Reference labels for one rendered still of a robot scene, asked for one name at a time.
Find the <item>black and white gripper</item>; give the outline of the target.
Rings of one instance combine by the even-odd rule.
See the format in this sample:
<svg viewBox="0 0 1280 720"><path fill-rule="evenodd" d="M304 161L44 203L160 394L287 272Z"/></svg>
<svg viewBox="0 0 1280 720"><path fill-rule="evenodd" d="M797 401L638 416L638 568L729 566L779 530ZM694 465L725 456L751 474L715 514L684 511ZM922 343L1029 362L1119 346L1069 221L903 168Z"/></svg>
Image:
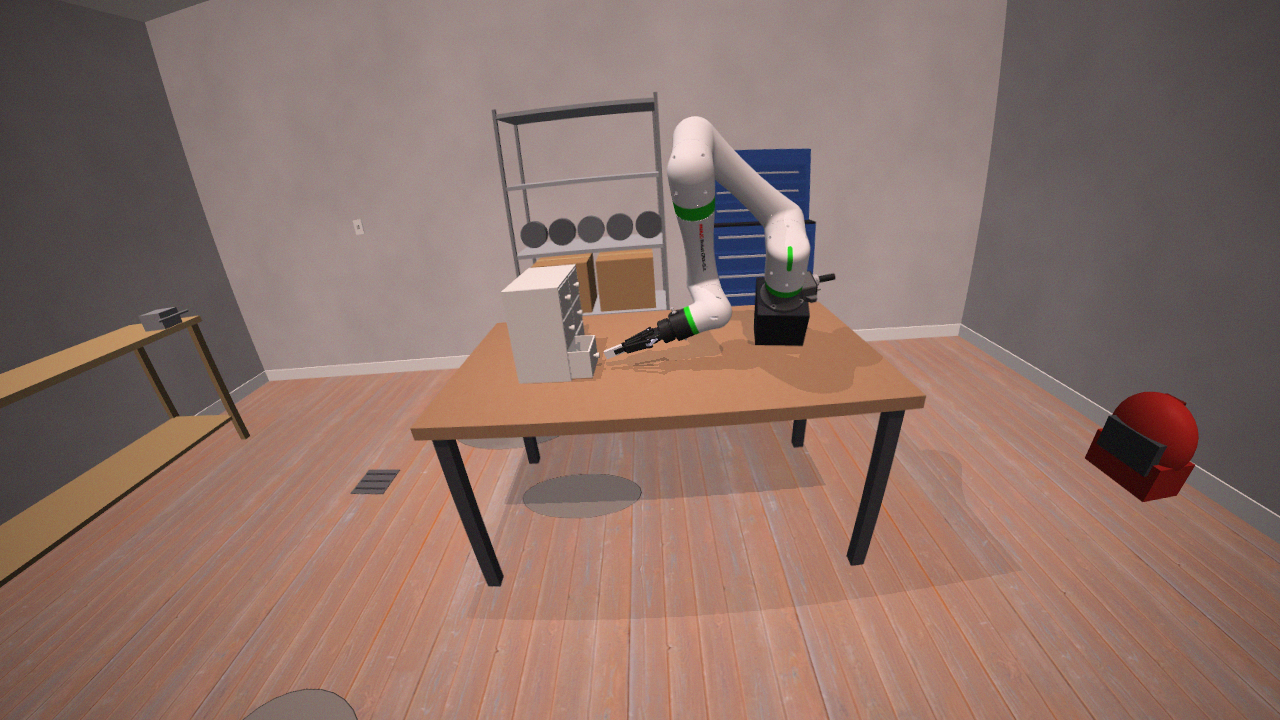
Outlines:
<svg viewBox="0 0 1280 720"><path fill-rule="evenodd" d="M658 331L659 329L659 331ZM605 357L611 359L620 354L632 354L643 348L652 348L653 345L663 340L666 343L675 341L675 336L669 329L668 318L657 322L657 328L648 327L645 331L634 334L625 343L617 345L612 348L604 350Z"/></svg>

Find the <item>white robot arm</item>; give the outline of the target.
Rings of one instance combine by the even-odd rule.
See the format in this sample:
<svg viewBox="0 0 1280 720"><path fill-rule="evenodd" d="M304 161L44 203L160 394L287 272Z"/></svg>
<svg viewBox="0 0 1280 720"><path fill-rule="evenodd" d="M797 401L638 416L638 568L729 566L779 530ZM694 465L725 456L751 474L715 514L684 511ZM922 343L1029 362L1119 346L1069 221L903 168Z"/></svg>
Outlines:
<svg viewBox="0 0 1280 720"><path fill-rule="evenodd" d="M680 122L672 150L667 177L684 240L687 288L694 301L680 310L671 307L668 323L675 338L681 341L719 329L732 316L716 269L716 181L764 227L768 246L765 243L765 283L760 297L765 307L794 313L804 300L817 302L819 282L835 281L835 273L818 277L806 272L810 243L805 240L805 222L797 204L753 170L701 117Z"/></svg>

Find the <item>white chest of drawers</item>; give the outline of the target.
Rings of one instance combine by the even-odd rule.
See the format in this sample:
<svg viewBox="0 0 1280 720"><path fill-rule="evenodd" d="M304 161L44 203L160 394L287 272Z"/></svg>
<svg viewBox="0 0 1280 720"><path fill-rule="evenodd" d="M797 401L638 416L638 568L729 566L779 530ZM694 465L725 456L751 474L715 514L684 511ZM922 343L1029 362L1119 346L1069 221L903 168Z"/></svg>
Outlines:
<svg viewBox="0 0 1280 720"><path fill-rule="evenodd" d="M558 290L573 268L529 268L500 291L518 384L572 380Z"/></svg>

